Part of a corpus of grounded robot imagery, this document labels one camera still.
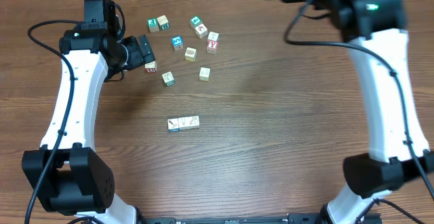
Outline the plain wooden block yellow edge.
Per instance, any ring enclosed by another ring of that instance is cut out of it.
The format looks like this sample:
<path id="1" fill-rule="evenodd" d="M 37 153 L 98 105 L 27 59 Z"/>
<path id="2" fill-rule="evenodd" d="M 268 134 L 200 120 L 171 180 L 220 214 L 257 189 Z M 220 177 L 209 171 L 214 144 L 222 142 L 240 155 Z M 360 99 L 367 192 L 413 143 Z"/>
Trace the plain wooden block yellow edge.
<path id="1" fill-rule="evenodd" d="M 213 31 L 210 31 L 208 33 L 208 41 L 217 41 L 217 42 L 219 42 L 219 39 L 220 39 L 220 34 L 219 33 L 216 33 L 216 32 L 213 32 Z"/>

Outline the wooden block blue side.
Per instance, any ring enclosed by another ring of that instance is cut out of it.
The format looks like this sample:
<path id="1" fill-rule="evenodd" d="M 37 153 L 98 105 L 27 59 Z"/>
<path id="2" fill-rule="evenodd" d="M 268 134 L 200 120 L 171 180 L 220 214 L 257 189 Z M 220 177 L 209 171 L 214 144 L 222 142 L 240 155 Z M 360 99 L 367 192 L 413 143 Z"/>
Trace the wooden block blue side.
<path id="1" fill-rule="evenodd" d="M 178 118 L 168 119 L 167 127 L 169 132 L 177 132 L 180 130 Z"/>

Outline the wooden letter A block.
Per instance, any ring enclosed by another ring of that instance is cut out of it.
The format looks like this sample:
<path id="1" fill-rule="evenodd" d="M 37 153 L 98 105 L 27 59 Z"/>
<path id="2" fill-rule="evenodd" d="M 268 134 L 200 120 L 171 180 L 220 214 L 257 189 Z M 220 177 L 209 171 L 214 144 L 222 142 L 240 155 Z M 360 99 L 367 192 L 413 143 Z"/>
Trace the wooden letter A block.
<path id="1" fill-rule="evenodd" d="M 187 130 L 190 126 L 190 117 L 179 117 L 178 125 L 180 130 Z"/>

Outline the wooden block with drawing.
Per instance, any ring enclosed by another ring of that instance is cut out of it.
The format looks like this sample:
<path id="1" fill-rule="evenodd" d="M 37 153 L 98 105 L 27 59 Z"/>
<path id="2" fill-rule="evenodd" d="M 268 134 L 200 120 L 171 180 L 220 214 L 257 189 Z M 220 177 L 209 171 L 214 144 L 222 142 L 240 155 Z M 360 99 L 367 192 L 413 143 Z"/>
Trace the wooden block with drawing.
<path id="1" fill-rule="evenodd" d="M 199 128 L 200 127 L 200 121 L 199 121 L 199 116 L 191 116 L 189 117 L 189 128 Z"/>

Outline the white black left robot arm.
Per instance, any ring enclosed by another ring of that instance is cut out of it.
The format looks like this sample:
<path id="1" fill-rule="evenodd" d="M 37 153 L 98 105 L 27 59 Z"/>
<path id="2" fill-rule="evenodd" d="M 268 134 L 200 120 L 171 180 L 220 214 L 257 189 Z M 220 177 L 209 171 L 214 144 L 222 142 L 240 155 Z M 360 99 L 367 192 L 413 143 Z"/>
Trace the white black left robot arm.
<path id="1" fill-rule="evenodd" d="M 64 33 L 55 54 L 62 77 L 54 114 L 39 148 L 22 157 L 30 204 L 40 202 L 75 223 L 143 223 L 141 211 L 115 193 L 113 172 L 95 150 L 94 128 L 104 83 L 144 65 L 155 68 L 148 39 L 125 36 L 114 1 L 85 0 L 84 19 Z"/>

